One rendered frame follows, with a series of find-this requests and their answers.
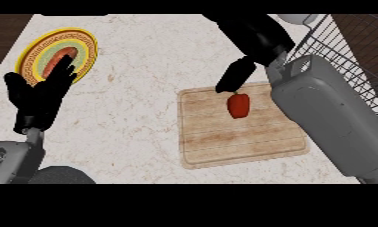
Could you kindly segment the wooden cutting board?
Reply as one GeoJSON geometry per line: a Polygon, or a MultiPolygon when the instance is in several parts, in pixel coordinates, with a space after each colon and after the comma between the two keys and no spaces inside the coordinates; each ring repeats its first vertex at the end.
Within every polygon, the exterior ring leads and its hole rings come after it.
{"type": "Polygon", "coordinates": [[[232,93],[213,87],[185,89],[177,95],[180,161],[200,169],[303,155],[307,134],[270,97],[269,83],[247,83],[239,89],[251,99],[248,116],[233,119],[226,102],[232,93]]]}

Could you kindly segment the pale grey rounded object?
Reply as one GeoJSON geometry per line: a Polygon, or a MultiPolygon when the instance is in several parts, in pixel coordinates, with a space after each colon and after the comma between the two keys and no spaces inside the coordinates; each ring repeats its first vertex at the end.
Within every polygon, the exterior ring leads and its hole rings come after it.
{"type": "Polygon", "coordinates": [[[306,25],[310,24],[316,18],[316,14],[279,14],[278,17],[290,24],[306,25]]]}

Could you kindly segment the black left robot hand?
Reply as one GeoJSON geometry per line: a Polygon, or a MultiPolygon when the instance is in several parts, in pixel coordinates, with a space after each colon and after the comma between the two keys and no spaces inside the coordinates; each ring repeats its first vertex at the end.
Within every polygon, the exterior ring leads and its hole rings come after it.
{"type": "Polygon", "coordinates": [[[76,77],[73,58],[68,55],[59,60],[47,79],[36,86],[27,83],[18,73],[5,74],[9,100],[18,108],[13,127],[18,134],[25,134],[30,128],[46,131],[52,127],[76,77]]]}

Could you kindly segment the red bell pepper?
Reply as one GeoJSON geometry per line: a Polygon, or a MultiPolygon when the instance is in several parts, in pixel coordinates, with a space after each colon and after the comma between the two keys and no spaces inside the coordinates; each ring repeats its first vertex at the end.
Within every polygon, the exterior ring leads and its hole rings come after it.
{"type": "Polygon", "coordinates": [[[228,111],[233,119],[244,118],[250,113],[250,96],[233,93],[228,99],[228,111]]]}

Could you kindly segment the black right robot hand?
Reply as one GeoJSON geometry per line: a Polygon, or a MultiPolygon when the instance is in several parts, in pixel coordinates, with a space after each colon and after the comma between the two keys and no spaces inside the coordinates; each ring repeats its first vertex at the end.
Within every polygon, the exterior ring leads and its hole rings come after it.
{"type": "Polygon", "coordinates": [[[228,67],[216,92],[235,92],[244,85],[257,64],[267,67],[282,53],[288,53],[296,43],[281,24],[267,14],[204,13],[219,26],[236,48],[244,53],[228,67]]]}

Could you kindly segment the yellow patterned plate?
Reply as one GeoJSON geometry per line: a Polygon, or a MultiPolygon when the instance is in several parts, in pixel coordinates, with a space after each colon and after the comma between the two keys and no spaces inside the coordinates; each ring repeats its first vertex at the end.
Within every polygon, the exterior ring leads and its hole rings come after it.
{"type": "Polygon", "coordinates": [[[24,77],[31,86],[46,80],[50,60],[59,50],[77,48],[77,57],[73,60],[77,77],[74,82],[86,76],[98,58],[98,41],[93,34],[76,27],[56,29],[46,33],[25,48],[15,64],[15,72],[24,77]]]}

